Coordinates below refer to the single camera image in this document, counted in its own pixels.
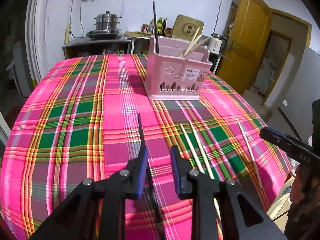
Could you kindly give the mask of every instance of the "plaid tablecloth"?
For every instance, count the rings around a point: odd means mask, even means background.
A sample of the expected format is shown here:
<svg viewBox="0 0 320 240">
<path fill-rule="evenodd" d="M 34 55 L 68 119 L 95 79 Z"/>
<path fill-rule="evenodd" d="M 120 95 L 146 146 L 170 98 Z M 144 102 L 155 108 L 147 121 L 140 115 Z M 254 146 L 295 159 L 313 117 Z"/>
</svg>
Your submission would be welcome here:
<svg viewBox="0 0 320 240">
<path fill-rule="evenodd" d="M 257 203 L 269 208 L 290 165 L 284 152 L 260 139 L 265 125 L 260 117 L 212 74 L 199 101 L 149 99 L 142 85 L 147 60 L 137 55 L 65 60 L 28 98 L 12 128 L 0 180 L 4 218 L 19 240 L 29 238 L 84 178 L 108 178 L 137 156 L 138 112 L 167 239 L 191 235 L 192 201 L 177 198 L 169 158 L 170 147 L 177 144 L 195 166 L 179 127 L 184 124 L 198 152 L 188 120 L 195 124 L 215 178 L 238 179 Z M 256 157 L 263 190 L 237 121 Z M 126 236 L 157 239 L 145 195 L 139 202 L 126 201 Z"/>
</svg>

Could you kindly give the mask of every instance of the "label sticker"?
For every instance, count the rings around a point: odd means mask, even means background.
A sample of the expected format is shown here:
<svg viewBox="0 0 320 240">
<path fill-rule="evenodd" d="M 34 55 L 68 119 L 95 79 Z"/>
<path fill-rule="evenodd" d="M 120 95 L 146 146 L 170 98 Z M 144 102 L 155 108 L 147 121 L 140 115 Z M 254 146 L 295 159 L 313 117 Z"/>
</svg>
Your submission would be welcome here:
<svg viewBox="0 0 320 240">
<path fill-rule="evenodd" d="M 199 69 L 194 69 L 194 68 L 187 68 L 182 80 L 186 81 L 196 81 L 198 75 L 199 75 L 200 70 Z"/>
</svg>

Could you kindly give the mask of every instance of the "wooden chopstick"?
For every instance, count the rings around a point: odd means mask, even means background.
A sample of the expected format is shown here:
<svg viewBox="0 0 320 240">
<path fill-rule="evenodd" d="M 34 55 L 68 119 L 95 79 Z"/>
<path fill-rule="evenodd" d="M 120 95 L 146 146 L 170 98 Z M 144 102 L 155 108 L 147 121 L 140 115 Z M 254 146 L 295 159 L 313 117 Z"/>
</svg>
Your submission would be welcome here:
<svg viewBox="0 0 320 240">
<path fill-rule="evenodd" d="M 192 40 L 191 40 L 190 43 L 189 43 L 188 48 L 187 48 L 185 51 L 182 52 L 182 54 L 180 55 L 180 57 L 182 57 L 183 54 L 186 54 L 186 53 L 193 47 L 193 41 L 195 40 L 195 38 L 196 38 L 199 30 L 200 30 L 200 27 L 198 27 L 198 29 L 196 30 L 195 34 L 194 34 L 193 37 L 192 37 Z"/>
<path fill-rule="evenodd" d="M 185 136 L 185 138 L 186 138 L 186 140 L 187 140 L 187 143 L 188 143 L 188 145 L 189 145 L 190 151 L 191 151 L 191 153 L 192 153 L 193 158 L 195 159 L 195 162 L 196 162 L 196 164 L 197 164 L 197 166 L 198 166 L 199 171 L 202 172 L 202 173 L 204 173 L 204 170 L 203 170 L 203 168 L 202 168 L 202 165 L 201 165 L 201 163 L 200 163 L 200 160 L 199 160 L 199 158 L 198 158 L 198 155 L 196 154 L 196 151 L 195 151 L 195 149 L 194 149 L 194 147 L 193 147 L 193 145 L 192 145 L 192 143 L 191 143 L 191 141 L 190 141 L 190 138 L 189 138 L 186 130 L 184 129 L 182 123 L 180 124 L 180 127 L 181 127 L 181 130 L 182 130 L 182 132 L 183 132 L 183 135 Z"/>
<path fill-rule="evenodd" d="M 184 54 L 182 56 L 182 58 L 186 58 L 190 53 L 192 53 L 195 49 L 199 48 L 202 44 L 204 44 L 207 40 L 209 40 L 210 37 L 204 39 L 203 41 L 201 41 L 198 45 L 194 46 L 193 48 L 191 48 L 186 54 Z"/>
<path fill-rule="evenodd" d="M 183 53 L 181 54 L 181 58 L 184 58 L 184 55 L 187 54 L 189 52 L 189 50 L 199 41 L 199 39 L 201 38 L 202 35 L 199 35 L 198 37 L 196 37 L 196 39 L 192 42 L 190 48 L 187 48 L 185 51 L 183 51 Z"/>
<path fill-rule="evenodd" d="M 209 173 L 209 176 L 210 176 L 210 172 L 211 172 L 211 174 L 212 174 L 212 170 L 211 170 L 211 168 L 210 168 L 210 165 L 209 165 L 207 156 L 205 155 L 205 152 L 204 152 L 204 150 L 203 150 L 203 147 L 202 147 L 202 144 L 201 144 L 201 142 L 200 142 L 200 139 L 199 139 L 199 137 L 198 137 L 198 135 L 197 135 L 197 133 L 196 133 L 195 128 L 193 127 L 192 123 L 190 122 L 190 120 L 189 120 L 189 123 L 190 123 L 190 125 L 191 125 L 192 131 L 194 132 L 194 135 L 195 135 L 195 138 L 196 138 L 196 141 L 197 141 L 197 143 L 198 143 L 199 148 L 200 148 L 200 147 L 202 148 L 203 155 L 202 155 L 201 150 L 200 150 L 200 152 L 201 152 L 202 158 L 203 158 L 203 160 L 204 160 L 204 163 L 205 163 L 205 165 L 206 165 L 206 168 L 207 168 L 207 171 L 208 171 L 208 173 Z M 190 138 L 189 138 L 186 130 L 184 129 L 182 123 L 180 124 L 180 127 L 181 127 L 181 130 L 182 130 L 182 132 L 183 132 L 186 140 L 187 140 L 187 143 L 188 143 L 188 145 L 189 145 L 190 151 L 191 151 L 191 153 L 192 153 L 193 158 L 194 158 L 195 161 L 196 161 L 196 164 L 197 164 L 197 166 L 198 166 L 199 171 L 202 172 L 202 173 L 204 173 L 204 169 L 202 168 L 202 165 L 201 165 L 201 163 L 200 163 L 200 160 L 199 160 L 199 158 L 198 158 L 198 155 L 196 154 L 196 151 L 195 151 L 195 149 L 194 149 L 194 147 L 193 147 L 193 145 L 192 145 L 192 143 L 191 143 L 191 141 L 190 141 Z M 220 216 L 219 204 L 218 204 L 218 202 L 217 202 L 217 200 L 216 200 L 215 198 L 213 199 L 213 203 L 214 203 L 214 207 L 215 207 L 216 214 L 217 214 L 217 217 L 218 217 L 218 221 L 219 221 L 219 223 L 221 223 L 221 216 Z"/>
<path fill-rule="evenodd" d="M 260 175 L 259 175 L 259 171 L 258 171 L 258 167 L 257 167 L 257 163 L 256 163 L 255 158 L 254 158 L 254 156 L 253 156 L 253 153 L 252 153 L 250 144 L 249 144 L 249 142 L 248 142 L 247 136 L 245 135 L 244 130 L 243 130 L 243 128 L 242 128 L 242 125 L 240 124 L 239 121 L 238 121 L 238 125 L 239 125 L 239 128 L 240 128 L 240 130 L 241 130 L 241 133 L 242 133 L 242 136 L 243 136 L 243 138 L 244 138 L 244 141 L 245 141 L 245 143 L 246 143 L 246 145 L 247 145 L 248 151 L 249 151 L 249 153 L 250 153 L 250 156 L 251 156 L 251 159 L 252 159 L 252 162 L 253 162 L 253 166 L 254 166 L 254 169 L 255 169 L 256 174 L 257 174 L 259 187 L 260 187 L 260 188 L 263 188 L 263 185 L 262 185 L 262 182 L 261 182 L 261 178 L 260 178 Z"/>
<path fill-rule="evenodd" d="M 201 141 L 200 141 L 200 139 L 199 139 L 199 137 L 198 137 L 198 134 L 197 134 L 197 132 L 196 132 L 195 128 L 193 127 L 193 124 L 192 124 L 192 122 L 191 122 L 190 120 L 189 120 L 189 123 L 190 123 L 191 129 L 192 129 L 192 131 L 193 131 L 193 135 L 195 136 L 196 141 L 197 141 L 197 144 L 198 144 L 198 146 L 199 146 L 199 150 L 200 150 L 201 155 L 202 155 L 202 158 L 203 158 L 203 160 L 204 160 L 205 167 L 206 167 L 206 169 L 207 169 L 207 171 L 208 171 L 208 173 L 209 173 L 209 177 L 210 177 L 211 179 L 214 179 L 212 170 L 211 170 L 211 168 L 210 168 L 210 164 L 209 164 L 209 162 L 208 162 L 207 156 L 205 155 L 205 152 L 204 152 L 204 149 L 203 149 L 203 147 L 202 147 L 202 143 L 201 143 Z"/>
</svg>

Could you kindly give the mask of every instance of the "wooden door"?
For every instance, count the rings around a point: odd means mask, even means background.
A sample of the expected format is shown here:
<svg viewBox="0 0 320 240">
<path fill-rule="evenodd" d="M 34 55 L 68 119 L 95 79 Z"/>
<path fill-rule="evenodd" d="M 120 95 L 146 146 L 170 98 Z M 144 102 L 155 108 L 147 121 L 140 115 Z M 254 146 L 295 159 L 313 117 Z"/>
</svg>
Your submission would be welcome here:
<svg viewBox="0 0 320 240">
<path fill-rule="evenodd" d="M 240 95 L 249 89 L 271 28 L 272 10 L 263 0 L 240 0 L 217 75 Z"/>
</svg>

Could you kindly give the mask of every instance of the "plastic utensil caddy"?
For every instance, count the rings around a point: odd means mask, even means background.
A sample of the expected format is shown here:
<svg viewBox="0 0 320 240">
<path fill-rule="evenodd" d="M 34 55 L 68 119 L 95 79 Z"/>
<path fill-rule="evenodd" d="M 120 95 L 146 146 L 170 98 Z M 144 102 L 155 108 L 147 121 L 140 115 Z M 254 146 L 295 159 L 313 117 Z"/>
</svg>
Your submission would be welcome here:
<svg viewBox="0 0 320 240">
<path fill-rule="evenodd" d="M 147 75 L 144 82 L 147 95 L 153 100 L 199 100 L 199 93 L 212 63 L 209 51 L 197 48 L 186 58 L 179 58 L 189 42 L 159 37 L 150 39 Z"/>
</svg>

